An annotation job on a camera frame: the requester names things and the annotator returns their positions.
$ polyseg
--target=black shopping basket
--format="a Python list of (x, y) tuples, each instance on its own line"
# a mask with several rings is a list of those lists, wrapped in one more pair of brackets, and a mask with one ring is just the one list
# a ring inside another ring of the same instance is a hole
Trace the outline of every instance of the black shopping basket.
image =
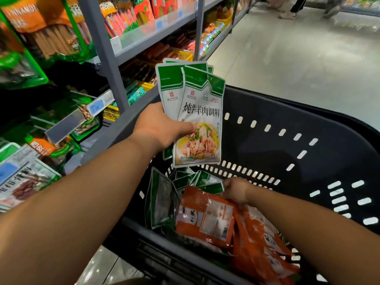
[[(159, 100), (155, 87), (117, 119), (82, 163), (128, 137), (139, 113)], [(231, 86), (225, 89), (223, 115), (222, 162), (203, 170), (221, 178), (244, 177), (258, 186), (317, 203), (379, 233), (378, 131), (344, 114)], [(168, 175), (174, 171), (171, 160), (163, 161), (162, 154), (152, 160), (104, 245), (153, 278), (181, 284), (250, 283), (145, 228), (151, 166)], [(300, 265), (300, 284), (325, 281), (302, 254), (293, 252), (296, 256), (288, 261)]]

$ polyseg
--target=gray floor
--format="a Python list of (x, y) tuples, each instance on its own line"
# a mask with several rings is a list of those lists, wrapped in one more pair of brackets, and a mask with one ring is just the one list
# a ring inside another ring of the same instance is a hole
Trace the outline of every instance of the gray floor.
[(258, 6), (209, 58), (215, 73), (228, 85), (342, 112), (380, 131), (380, 30), (371, 28), (380, 18), (340, 12), (325, 20), (322, 10), (304, 8), (283, 20)]

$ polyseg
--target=black pants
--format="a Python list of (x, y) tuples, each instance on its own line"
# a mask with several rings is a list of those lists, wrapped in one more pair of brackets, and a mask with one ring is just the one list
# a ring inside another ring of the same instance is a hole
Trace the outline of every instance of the black pants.
[(297, 2), (294, 4), (294, 6), (291, 8), (292, 13), (298, 13), (298, 11), (301, 11), (306, 3), (306, 0), (297, 0)]

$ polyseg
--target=blue price tag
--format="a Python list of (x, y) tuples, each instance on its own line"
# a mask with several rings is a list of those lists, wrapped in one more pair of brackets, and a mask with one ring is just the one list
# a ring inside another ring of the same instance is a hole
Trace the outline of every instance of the blue price tag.
[(12, 163), (3, 163), (0, 165), (0, 184), (11, 177), (19, 168)]
[(104, 107), (103, 100), (102, 99), (97, 100), (92, 105), (90, 105), (91, 115), (95, 116), (99, 111), (103, 109), (103, 107)]
[(156, 30), (162, 29), (162, 20), (156, 20)]

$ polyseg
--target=person's left hand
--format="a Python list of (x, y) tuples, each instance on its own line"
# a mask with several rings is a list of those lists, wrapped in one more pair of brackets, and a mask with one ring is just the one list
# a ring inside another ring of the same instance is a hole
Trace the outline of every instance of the person's left hand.
[(154, 137), (158, 141), (158, 152), (169, 147), (179, 136), (193, 133), (197, 129), (190, 122), (179, 122), (170, 119), (162, 107), (162, 103), (148, 105), (136, 121), (133, 134)]

